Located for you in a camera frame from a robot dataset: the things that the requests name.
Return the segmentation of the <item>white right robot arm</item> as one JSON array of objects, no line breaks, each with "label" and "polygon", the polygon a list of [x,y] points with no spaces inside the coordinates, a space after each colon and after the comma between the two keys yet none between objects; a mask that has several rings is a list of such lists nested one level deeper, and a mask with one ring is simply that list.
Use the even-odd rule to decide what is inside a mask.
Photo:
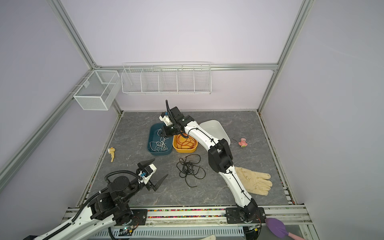
[{"label": "white right robot arm", "polygon": [[218,139],[204,130],[191,116],[184,116],[178,107],[170,108],[166,100],[166,111],[161,113],[159,119],[165,124],[162,127],[162,136],[165,138],[180,135],[187,139],[194,138],[208,152],[208,161],[211,169],[218,173],[226,182],[234,196],[239,210],[240,220],[250,223],[260,213],[259,207],[247,192],[236,173],[233,155],[226,139]]}]

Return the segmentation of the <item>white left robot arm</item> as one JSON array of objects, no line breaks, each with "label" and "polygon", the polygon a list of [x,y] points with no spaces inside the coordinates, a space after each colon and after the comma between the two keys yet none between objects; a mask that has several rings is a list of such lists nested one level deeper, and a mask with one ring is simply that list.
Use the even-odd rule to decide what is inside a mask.
[{"label": "white left robot arm", "polygon": [[151,177],[157,168],[154,160],[138,163],[135,172],[118,170],[105,175],[107,186],[89,197],[69,220],[40,236],[27,236],[28,240],[86,240],[103,228],[127,226],[134,230],[145,223],[143,211],[133,211],[131,198],[139,191],[157,191],[166,177],[156,184]]}]

